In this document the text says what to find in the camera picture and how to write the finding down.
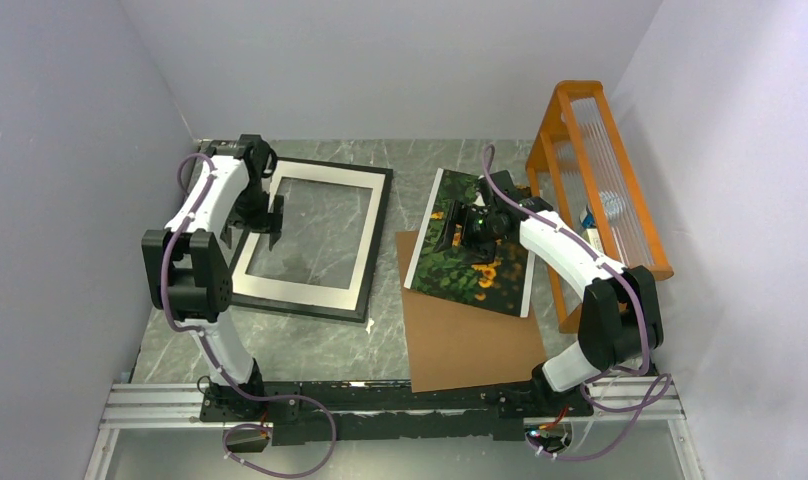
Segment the sunflower photo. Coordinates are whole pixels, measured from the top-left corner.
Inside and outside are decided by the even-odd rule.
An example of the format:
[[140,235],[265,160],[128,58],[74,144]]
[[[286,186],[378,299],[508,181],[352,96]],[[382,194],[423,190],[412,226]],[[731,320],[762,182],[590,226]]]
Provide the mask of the sunflower photo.
[[445,168],[436,171],[404,287],[443,300],[526,317],[530,313],[534,258],[519,242],[499,243],[493,263],[472,265],[461,246],[462,227],[458,227],[453,246],[435,251],[452,201],[482,205],[479,179],[483,177]]

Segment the clear acrylic sheet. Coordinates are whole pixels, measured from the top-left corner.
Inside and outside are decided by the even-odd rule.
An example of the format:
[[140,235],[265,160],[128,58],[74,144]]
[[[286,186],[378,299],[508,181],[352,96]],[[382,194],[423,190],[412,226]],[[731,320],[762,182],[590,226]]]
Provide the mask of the clear acrylic sheet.
[[262,235],[246,273],[298,284],[347,289],[354,271],[372,191],[285,178],[281,238]]

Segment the brown backing board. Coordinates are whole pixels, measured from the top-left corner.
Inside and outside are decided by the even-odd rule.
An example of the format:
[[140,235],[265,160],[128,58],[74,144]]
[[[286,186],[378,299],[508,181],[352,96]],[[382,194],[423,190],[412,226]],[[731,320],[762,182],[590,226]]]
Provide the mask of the brown backing board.
[[469,267],[475,304],[401,288],[412,391],[415,393],[528,381],[547,359],[535,313],[519,317],[483,309],[507,307],[533,277],[533,258],[500,247],[488,267]]

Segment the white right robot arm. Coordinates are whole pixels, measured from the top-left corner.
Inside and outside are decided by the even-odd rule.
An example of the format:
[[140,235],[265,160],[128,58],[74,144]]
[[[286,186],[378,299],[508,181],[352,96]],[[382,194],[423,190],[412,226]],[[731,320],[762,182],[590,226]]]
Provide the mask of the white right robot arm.
[[651,353],[663,340],[656,281],[643,267],[628,267],[595,249],[544,199],[521,192],[506,171],[478,178],[478,201],[453,199],[435,248],[448,250],[453,239],[477,260],[491,261],[501,240],[513,240],[541,258],[581,297],[576,341],[547,360],[543,379],[529,392],[533,408],[552,415],[568,401],[568,390],[613,370],[644,375]]

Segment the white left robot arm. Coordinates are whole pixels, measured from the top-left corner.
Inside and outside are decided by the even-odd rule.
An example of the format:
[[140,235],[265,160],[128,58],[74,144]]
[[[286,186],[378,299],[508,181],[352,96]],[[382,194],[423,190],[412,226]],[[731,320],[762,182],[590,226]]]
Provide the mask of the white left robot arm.
[[192,153],[183,166],[201,170],[180,210],[141,242],[149,293],[169,328],[193,337],[209,368],[212,394],[242,420],[266,406],[259,366],[243,346],[230,316],[233,284],[221,250],[231,227],[281,237],[284,199],[263,187],[279,157],[258,134],[217,141]]

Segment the orange wooden shelf rack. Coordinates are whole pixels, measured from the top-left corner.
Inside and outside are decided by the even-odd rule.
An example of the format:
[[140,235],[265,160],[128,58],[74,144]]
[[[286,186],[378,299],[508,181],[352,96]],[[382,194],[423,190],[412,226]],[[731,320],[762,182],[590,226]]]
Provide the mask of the orange wooden shelf rack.
[[555,86],[525,170],[532,192],[570,227],[582,231],[591,218],[604,254],[658,281],[673,276],[601,82]]

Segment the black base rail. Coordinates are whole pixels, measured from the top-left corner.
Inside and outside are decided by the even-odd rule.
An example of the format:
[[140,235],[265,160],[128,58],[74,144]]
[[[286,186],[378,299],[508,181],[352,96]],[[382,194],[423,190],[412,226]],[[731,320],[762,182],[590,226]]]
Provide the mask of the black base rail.
[[203,387],[203,423],[264,423],[276,446],[400,438],[516,441],[557,418],[590,417],[579,388],[545,394],[534,381],[415,393],[408,380],[269,382],[265,403]]

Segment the aluminium table rail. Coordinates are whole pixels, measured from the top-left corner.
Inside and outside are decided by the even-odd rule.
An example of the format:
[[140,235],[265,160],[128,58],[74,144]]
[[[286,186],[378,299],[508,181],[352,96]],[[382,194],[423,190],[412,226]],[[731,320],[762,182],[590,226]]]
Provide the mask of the aluminium table rail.
[[203,423],[202,383],[120,384],[109,394],[90,479],[700,479],[678,392],[640,413],[648,377],[593,383],[590,417],[557,418],[516,441],[489,437],[276,446],[254,422]]

